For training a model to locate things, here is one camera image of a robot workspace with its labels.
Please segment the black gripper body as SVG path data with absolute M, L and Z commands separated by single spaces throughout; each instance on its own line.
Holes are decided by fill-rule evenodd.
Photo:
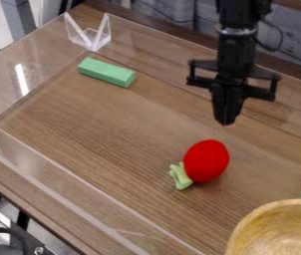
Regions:
M 241 97 L 276 100 L 281 76 L 256 66 L 257 26 L 232 28 L 222 24 L 214 26 L 218 34 L 216 60 L 190 60 L 186 83 L 212 90 L 213 84 L 226 89 L 242 89 Z

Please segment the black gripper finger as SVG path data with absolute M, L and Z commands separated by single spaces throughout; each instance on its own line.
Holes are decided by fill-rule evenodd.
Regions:
M 226 124 L 226 104 L 225 104 L 225 89 L 221 84 L 214 83 L 212 86 L 212 102 L 213 102 L 213 113 L 218 122 Z
M 244 90 L 241 88 L 230 88 L 226 90 L 226 124 L 233 125 L 241 113 L 244 101 Z

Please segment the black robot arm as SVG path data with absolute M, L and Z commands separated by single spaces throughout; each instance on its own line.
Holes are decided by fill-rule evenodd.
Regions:
M 186 83 L 209 89 L 213 114 L 224 125 L 234 124 L 248 98 L 276 100 L 281 76 L 256 66 L 258 22 L 272 12 L 273 0 L 216 0 L 217 59 L 190 60 Z

